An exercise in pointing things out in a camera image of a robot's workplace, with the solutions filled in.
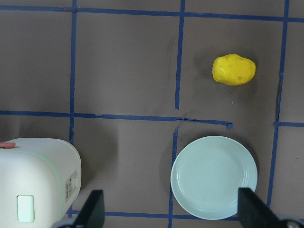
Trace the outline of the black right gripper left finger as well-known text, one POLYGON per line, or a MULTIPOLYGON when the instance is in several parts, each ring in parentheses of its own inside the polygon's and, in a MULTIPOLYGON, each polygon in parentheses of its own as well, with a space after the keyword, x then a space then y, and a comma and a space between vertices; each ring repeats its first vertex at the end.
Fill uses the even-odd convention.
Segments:
POLYGON ((102 228, 105 222, 103 190, 91 191, 84 206, 75 219, 73 228, 102 228))

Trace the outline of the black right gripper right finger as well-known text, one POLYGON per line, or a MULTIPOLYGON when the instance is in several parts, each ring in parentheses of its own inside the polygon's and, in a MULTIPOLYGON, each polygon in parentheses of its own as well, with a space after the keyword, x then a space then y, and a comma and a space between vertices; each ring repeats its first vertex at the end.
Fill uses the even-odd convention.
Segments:
POLYGON ((238 189, 237 216, 244 228, 281 228, 279 218, 250 189, 238 189))

